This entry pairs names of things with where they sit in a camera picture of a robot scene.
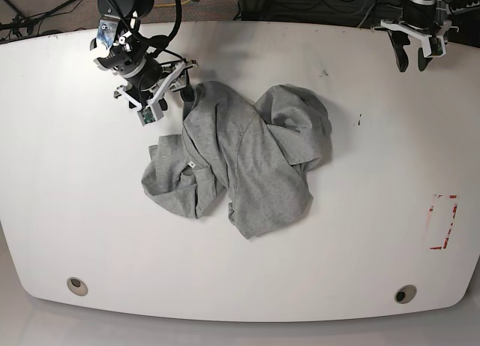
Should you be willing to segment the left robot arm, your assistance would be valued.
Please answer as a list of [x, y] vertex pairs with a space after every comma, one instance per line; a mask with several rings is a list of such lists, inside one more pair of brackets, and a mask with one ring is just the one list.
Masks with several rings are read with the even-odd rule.
[[405, 47], [410, 45], [412, 38], [419, 41], [418, 69], [424, 71], [433, 59], [446, 55], [447, 32], [452, 22], [443, 10], [443, 0], [399, 1], [401, 15], [396, 20], [380, 20], [374, 29], [387, 33], [401, 73], [409, 67]]

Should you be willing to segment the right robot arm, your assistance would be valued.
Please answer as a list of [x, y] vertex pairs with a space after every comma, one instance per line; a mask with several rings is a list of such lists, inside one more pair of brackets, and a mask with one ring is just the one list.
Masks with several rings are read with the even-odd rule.
[[182, 1], [174, 0], [175, 22], [167, 35], [150, 38], [140, 33], [141, 19], [154, 8], [155, 0], [97, 0], [100, 21], [97, 35], [90, 43], [94, 63], [102, 71], [111, 71], [127, 83], [116, 88], [114, 98], [126, 98], [139, 113], [157, 104], [167, 110], [164, 95], [180, 92], [184, 102], [194, 100], [188, 70], [195, 67], [168, 50], [182, 21]]

